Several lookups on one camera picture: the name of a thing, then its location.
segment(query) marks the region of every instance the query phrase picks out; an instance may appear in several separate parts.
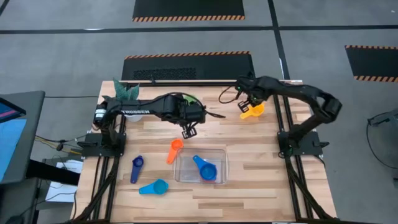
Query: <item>black floor mat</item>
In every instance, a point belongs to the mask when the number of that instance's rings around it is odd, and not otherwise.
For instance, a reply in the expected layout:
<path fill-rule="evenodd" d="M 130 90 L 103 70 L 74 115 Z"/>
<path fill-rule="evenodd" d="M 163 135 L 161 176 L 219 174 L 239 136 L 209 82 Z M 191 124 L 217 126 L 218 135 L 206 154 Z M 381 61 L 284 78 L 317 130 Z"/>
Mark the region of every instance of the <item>black floor mat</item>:
<path fill-rule="evenodd" d="M 242 0 L 136 0 L 134 22 L 243 20 Z"/>
<path fill-rule="evenodd" d="M 248 51 L 131 55 L 124 59 L 122 80 L 234 80 L 250 72 Z"/>
<path fill-rule="evenodd" d="M 398 82 L 397 47 L 362 45 L 345 47 L 356 80 Z"/>

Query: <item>transparent tray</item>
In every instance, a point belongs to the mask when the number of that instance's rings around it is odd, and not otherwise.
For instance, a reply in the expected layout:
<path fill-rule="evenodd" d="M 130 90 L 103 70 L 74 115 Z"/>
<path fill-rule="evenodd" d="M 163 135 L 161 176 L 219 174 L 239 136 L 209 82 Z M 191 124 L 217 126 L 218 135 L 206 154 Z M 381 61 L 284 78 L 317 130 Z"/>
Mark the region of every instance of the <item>transparent tray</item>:
<path fill-rule="evenodd" d="M 217 168 L 217 178 L 214 181 L 204 181 L 193 157 L 198 155 L 203 160 L 214 164 Z M 228 178 L 228 158 L 222 149 L 190 149 L 182 148 L 177 153 L 174 162 L 174 179 L 178 182 L 198 184 L 225 184 Z"/>

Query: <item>orange measuring spoon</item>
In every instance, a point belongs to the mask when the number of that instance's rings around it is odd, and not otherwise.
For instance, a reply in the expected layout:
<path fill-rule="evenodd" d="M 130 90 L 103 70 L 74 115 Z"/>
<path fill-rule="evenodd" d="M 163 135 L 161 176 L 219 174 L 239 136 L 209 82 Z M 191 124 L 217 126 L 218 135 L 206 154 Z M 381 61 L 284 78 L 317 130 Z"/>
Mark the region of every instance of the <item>orange measuring spoon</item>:
<path fill-rule="evenodd" d="M 252 107 L 248 105 L 249 110 L 241 114 L 241 119 L 248 118 L 250 116 L 260 116 L 264 112 L 264 104 L 257 105 Z"/>
<path fill-rule="evenodd" d="M 169 156 L 167 156 L 166 163 L 167 164 L 172 164 L 175 157 L 177 156 L 177 151 L 181 149 L 183 146 L 182 140 L 181 139 L 176 139 L 173 140 L 171 145 L 170 145 L 170 151 L 169 151 Z"/>

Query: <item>orange striped border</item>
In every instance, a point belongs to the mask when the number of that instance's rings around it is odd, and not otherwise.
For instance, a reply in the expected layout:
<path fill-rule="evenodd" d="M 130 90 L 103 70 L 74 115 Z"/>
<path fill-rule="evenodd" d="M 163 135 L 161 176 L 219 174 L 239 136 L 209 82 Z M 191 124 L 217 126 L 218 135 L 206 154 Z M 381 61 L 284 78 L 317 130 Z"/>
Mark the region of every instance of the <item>orange striped border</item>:
<path fill-rule="evenodd" d="M 360 49 L 390 49 L 397 50 L 397 47 L 388 47 L 388 46 L 367 46 L 367 45 L 346 45 L 346 49 L 348 48 L 360 48 Z"/>
<path fill-rule="evenodd" d="M 244 20 L 245 16 L 156 16 L 133 17 L 133 22 L 175 22 L 175 21 L 230 21 Z"/>
<path fill-rule="evenodd" d="M 367 46 L 367 45 L 346 45 L 346 49 L 356 48 L 356 49 L 389 49 L 389 50 L 397 50 L 398 47 L 390 47 L 390 46 Z M 354 79 L 359 81 L 374 81 L 374 82 L 396 82 L 398 83 L 398 77 L 382 77 L 382 76 L 369 76 L 369 75 L 360 75 L 354 76 Z"/>
<path fill-rule="evenodd" d="M 154 58 L 154 57 L 184 57 L 184 56 L 204 56 L 204 55 L 236 55 L 250 54 L 250 51 L 233 51 L 233 52 L 201 52 L 201 53 L 179 53 L 179 54 L 155 54 L 155 55 L 129 55 L 124 59 L 132 58 Z"/>
<path fill-rule="evenodd" d="M 398 83 L 398 77 L 380 77 L 380 76 L 360 75 L 360 76 L 354 76 L 354 78 L 359 81 L 396 82 L 396 83 Z"/>

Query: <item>wooden table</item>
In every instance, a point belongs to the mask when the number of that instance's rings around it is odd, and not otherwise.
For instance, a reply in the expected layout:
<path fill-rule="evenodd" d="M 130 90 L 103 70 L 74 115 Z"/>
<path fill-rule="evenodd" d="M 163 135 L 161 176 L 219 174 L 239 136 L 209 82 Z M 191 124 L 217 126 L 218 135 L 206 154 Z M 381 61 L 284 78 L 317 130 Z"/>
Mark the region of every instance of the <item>wooden table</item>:
<path fill-rule="evenodd" d="M 277 154 L 279 146 L 277 117 L 272 97 L 260 117 L 239 118 L 237 102 L 222 105 L 218 96 L 226 87 L 141 87 L 140 99 L 153 99 L 171 91 L 195 95 L 208 111 L 223 114 L 225 119 L 206 117 L 197 125 L 198 135 L 184 140 L 184 147 L 223 149 L 228 154 L 229 176 L 224 185 L 186 184 L 174 180 L 173 166 L 166 164 L 170 142 L 182 138 L 181 127 L 144 116 L 140 122 L 127 122 L 127 145 L 120 159 L 111 222 L 270 222 L 294 221 L 292 199 L 285 162 Z M 223 99 L 232 99 L 230 89 Z M 112 82 L 103 82 L 99 94 L 114 96 Z M 292 116 L 300 123 L 310 116 L 306 103 L 290 99 Z M 145 165 L 137 184 L 130 184 L 132 160 L 138 155 Z M 309 191 L 327 213 L 335 216 L 328 180 L 323 164 L 313 156 L 302 156 Z M 77 214 L 88 205 L 95 175 L 97 158 L 84 161 L 76 193 Z M 169 183 L 163 196 L 139 195 L 138 189 L 156 179 Z M 302 195 L 298 197 L 305 216 Z M 101 204 L 104 217 L 108 193 Z"/>

